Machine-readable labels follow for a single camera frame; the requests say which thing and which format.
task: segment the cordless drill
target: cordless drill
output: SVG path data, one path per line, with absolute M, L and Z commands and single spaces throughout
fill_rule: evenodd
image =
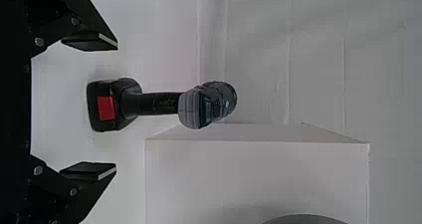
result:
M 180 122 L 199 129 L 234 111 L 235 89 L 209 82 L 185 93 L 144 94 L 134 79 L 93 82 L 87 88 L 90 121 L 95 131 L 121 130 L 138 116 L 178 114 Z

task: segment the white wall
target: white wall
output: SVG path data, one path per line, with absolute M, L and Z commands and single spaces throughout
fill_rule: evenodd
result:
M 61 44 L 33 61 L 32 153 L 60 170 L 81 160 L 115 162 L 117 176 L 86 224 L 144 224 L 143 143 L 176 116 L 143 117 L 125 130 L 94 133 L 88 82 L 133 77 L 146 92 L 196 85 L 197 0 L 93 0 L 118 52 L 82 53 Z
M 223 74 L 240 102 L 227 121 L 371 142 L 372 224 L 422 222 L 420 1 L 229 0 Z

